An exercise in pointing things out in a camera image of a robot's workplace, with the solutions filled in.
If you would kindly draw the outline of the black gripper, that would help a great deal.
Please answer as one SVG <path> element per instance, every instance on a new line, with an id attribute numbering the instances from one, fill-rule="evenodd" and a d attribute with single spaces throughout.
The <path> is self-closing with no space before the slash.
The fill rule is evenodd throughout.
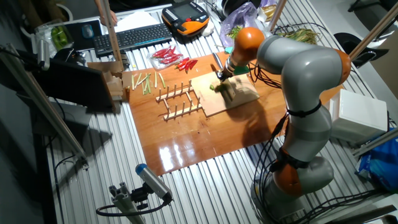
<path id="1" fill-rule="evenodd" d="M 233 73 L 231 73 L 228 70 L 218 70 L 216 72 L 216 76 L 219 79 L 219 84 L 217 84 L 217 86 L 224 86 L 224 89 L 228 89 L 230 88 L 231 84 L 230 81 L 228 80 L 229 78 L 231 78 L 233 76 Z"/>

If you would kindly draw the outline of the person's bare hand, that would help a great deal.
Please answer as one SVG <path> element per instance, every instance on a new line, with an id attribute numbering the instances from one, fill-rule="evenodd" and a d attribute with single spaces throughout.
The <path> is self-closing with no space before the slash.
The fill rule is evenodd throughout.
<path id="1" fill-rule="evenodd" d="M 114 26 L 117 26 L 118 20 L 116 17 L 116 14 L 113 11 L 110 11 L 111 17 L 112 17 L 112 22 Z M 106 25 L 106 21 L 105 21 L 105 16 L 102 10 L 99 10 L 99 16 L 100 16 L 100 21 L 102 23 L 102 25 Z"/>

